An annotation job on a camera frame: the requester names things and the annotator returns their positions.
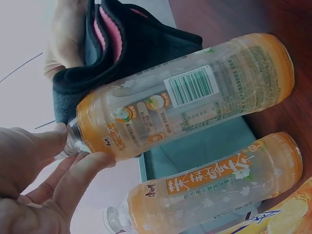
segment orange label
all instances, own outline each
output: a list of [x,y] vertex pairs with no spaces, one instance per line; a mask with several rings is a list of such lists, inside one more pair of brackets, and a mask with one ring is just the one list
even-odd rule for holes
[[111,135],[111,138],[113,139],[113,142],[115,143],[117,148],[119,150],[123,150],[123,149],[127,148],[125,142],[123,141],[123,139],[119,133],[119,130],[116,126],[116,123],[111,122],[111,123],[107,124],[106,127],[107,127],[108,133]]
[[197,188],[213,180],[220,179],[235,172],[243,172],[248,169],[251,162],[245,153],[237,153],[231,158],[225,159],[196,171],[182,174],[166,180],[169,195],[177,194]]

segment nutrition label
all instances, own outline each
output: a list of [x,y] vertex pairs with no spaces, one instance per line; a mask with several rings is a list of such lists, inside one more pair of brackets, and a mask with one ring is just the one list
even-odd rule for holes
[[231,55],[226,62],[212,62],[209,68],[220,95],[209,99],[210,102],[205,105],[181,113],[182,130],[185,132],[231,116],[270,107],[279,99],[276,69],[272,58],[261,46]]

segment fingernail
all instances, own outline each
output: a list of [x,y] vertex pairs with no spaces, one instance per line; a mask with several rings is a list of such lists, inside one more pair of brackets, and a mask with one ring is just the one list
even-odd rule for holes
[[65,123],[58,123],[56,126],[55,126],[55,131],[58,131],[58,132],[66,132],[67,128],[66,128],[66,125]]

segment clear plastic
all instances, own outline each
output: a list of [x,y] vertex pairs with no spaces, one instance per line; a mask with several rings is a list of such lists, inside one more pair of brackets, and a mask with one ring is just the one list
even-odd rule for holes
[[78,105],[67,146],[125,160],[271,107],[293,86],[293,64],[278,39],[246,35],[95,90]]
[[275,197],[301,176],[301,154],[293,139],[271,134],[218,161],[138,185],[118,209],[109,208],[115,212],[106,223],[115,232],[177,234]]

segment cable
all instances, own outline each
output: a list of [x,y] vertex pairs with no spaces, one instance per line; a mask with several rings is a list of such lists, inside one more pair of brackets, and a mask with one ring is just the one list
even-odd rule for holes
[[41,126],[35,128],[35,129],[42,128],[42,127],[44,127],[44,126],[46,126],[46,125],[48,125],[48,124],[50,124],[50,123],[53,123],[53,122],[55,122],[55,120],[53,120],[53,121],[51,121],[51,122],[48,122],[48,123],[45,123],[44,125],[41,125]]
[[4,81],[5,79],[7,79],[10,75],[12,75],[13,73],[15,73],[19,68],[21,68],[22,66],[26,65],[27,63],[29,63],[30,61],[34,60],[35,58],[39,57],[40,55],[42,55],[43,53],[41,52],[40,54],[36,55],[35,57],[31,58],[30,60],[28,60],[27,62],[23,63],[21,66],[19,66],[17,69],[15,69],[13,72],[11,72],[10,74],[8,74],[6,77],[4,77],[2,80],[0,80],[0,83],[2,81]]

